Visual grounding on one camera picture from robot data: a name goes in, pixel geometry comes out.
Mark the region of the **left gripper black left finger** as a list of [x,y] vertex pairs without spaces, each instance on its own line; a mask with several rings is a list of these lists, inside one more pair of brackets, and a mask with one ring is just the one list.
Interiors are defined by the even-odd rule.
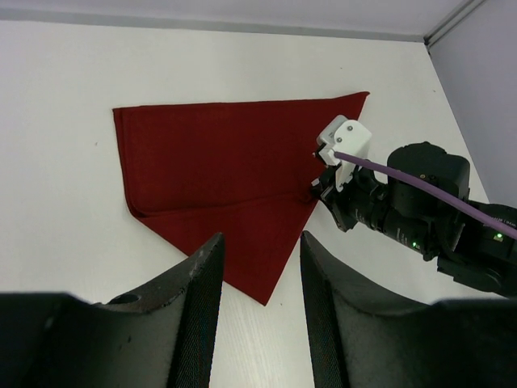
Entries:
[[3,293],[4,387],[206,387],[225,240],[106,304],[68,293]]

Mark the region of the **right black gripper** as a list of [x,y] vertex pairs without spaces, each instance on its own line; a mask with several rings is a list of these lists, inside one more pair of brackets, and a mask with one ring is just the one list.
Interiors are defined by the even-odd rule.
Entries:
[[356,167],[349,180],[338,187],[336,172],[335,167],[329,167],[311,183],[311,193],[330,211],[336,226],[347,232],[361,223],[396,240],[393,194],[397,181],[382,183],[373,170]]

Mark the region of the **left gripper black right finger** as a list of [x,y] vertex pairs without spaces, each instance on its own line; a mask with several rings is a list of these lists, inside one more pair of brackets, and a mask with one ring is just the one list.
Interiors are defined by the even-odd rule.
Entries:
[[300,262],[315,386],[515,386],[515,301],[411,300],[347,266],[309,232]]

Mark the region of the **dark red cloth napkin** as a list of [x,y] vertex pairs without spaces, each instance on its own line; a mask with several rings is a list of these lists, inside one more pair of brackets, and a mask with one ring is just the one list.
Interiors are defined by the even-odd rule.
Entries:
[[317,136],[368,93],[115,108],[129,212],[186,255],[225,236],[225,281],[267,304],[317,203]]

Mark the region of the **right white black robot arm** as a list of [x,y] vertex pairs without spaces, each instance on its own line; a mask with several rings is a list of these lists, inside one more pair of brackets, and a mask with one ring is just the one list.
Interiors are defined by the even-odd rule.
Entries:
[[469,198],[470,164],[425,141],[404,145],[387,159],[388,167],[428,183],[483,213],[481,220],[420,188],[394,177],[379,182],[373,170],[355,166],[337,188],[336,166],[328,166],[311,192],[346,232],[358,223],[417,251],[456,283],[513,298],[516,295],[516,240],[489,226],[493,218],[514,229],[516,210]]

